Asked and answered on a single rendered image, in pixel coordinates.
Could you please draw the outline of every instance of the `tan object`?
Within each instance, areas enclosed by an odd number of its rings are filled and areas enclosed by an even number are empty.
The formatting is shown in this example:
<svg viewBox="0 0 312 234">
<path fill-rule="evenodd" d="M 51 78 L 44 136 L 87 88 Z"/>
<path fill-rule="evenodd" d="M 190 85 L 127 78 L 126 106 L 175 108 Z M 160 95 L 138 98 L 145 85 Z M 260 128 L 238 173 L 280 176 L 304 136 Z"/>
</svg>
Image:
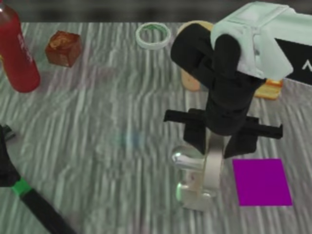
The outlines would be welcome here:
<svg viewBox="0 0 312 234">
<path fill-rule="evenodd" d="M 213 27 L 212 23 L 209 23 L 206 21 L 194 20 L 194 21 L 190 21 L 190 22 L 183 24 L 178 29 L 177 33 L 179 34 L 184 28 L 186 28 L 187 26 L 189 26 L 190 24 L 193 24 L 193 23 L 200 24 L 201 26 L 205 27 L 209 31 L 211 31 L 211 29 Z M 183 69 L 181 71 L 181 77 L 182 77 L 182 84 L 187 90 L 189 90 L 189 91 L 199 91 L 200 90 L 200 87 L 201 87 L 200 83 L 195 78 L 193 78 L 190 74 L 188 74 L 186 71 L 184 71 Z"/>
<path fill-rule="evenodd" d="M 257 98 L 265 98 L 270 100 L 276 100 L 282 90 L 283 81 L 274 81 L 268 79 L 265 84 L 257 89 L 254 96 Z"/>
<path fill-rule="evenodd" d="M 45 48 L 49 63 L 72 67 L 82 52 L 78 34 L 57 31 Z"/>
</svg>

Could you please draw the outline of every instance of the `brown cube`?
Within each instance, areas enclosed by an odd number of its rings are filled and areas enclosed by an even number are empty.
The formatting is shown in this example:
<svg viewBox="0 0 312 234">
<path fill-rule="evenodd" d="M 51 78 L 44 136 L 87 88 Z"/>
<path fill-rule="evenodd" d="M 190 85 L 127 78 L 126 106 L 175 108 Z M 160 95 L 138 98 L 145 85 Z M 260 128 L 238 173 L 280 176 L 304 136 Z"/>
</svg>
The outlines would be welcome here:
<svg viewBox="0 0 312 234">
<path fill-rule="evenodd" d="M 274 81 L 268 79 L 254 94 L 257 98 L 276 100 L 282 90 L 283 81 Z"/>
<path fill-rule="evenodd" d="M 80 35 L 57 31 L 45 48 L 49 63 L 72 67 L 82 52 Z"/>
</svg>

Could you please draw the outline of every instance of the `purple square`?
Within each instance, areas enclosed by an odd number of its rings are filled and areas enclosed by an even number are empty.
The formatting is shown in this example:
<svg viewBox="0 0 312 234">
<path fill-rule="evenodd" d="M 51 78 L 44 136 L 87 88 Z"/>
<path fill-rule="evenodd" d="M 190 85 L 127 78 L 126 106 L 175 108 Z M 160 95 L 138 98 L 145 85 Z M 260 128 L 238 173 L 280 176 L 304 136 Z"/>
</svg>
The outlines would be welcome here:
<svg viewBox="0 0 312 234">
<path fill-rule="evenodd" d="M 282 160 L 233 159 L 240 206 L 292 206 Z"/>
</svg>

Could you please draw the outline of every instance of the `bottle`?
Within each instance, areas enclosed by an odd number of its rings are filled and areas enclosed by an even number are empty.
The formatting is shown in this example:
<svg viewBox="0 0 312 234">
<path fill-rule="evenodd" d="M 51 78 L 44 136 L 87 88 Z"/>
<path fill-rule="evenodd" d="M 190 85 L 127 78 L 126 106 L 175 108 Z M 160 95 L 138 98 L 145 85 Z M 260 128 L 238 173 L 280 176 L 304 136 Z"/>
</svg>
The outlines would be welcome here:
<svg viewBox="0 0 312 234">
<path fill-rule="evenodd" d="M 28 93 L 40 85 L 40 75 L 25 45 L 17 13 L 0 0 L 0 60 L 13 89 Z"/>
</svg>

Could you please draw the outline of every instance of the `clear plastic object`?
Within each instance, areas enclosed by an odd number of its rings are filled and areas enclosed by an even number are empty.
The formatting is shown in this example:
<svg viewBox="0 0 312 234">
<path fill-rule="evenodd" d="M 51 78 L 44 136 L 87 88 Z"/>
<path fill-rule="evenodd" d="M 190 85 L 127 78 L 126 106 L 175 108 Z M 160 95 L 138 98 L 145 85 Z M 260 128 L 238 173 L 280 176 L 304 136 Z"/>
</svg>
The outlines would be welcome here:
<svg viewBox="0 0 312 234">
<path fill-rule="evenodd" d="M 176 188 L 176 198 L 184 208 L 197 211 L 209 209 L 211 198 L 220 189 L 224 145 L 224 137 L 210 133 L 204 155 L 190 145 L 173 150 L 173 164 L 184 172 Z"/>
</svg>

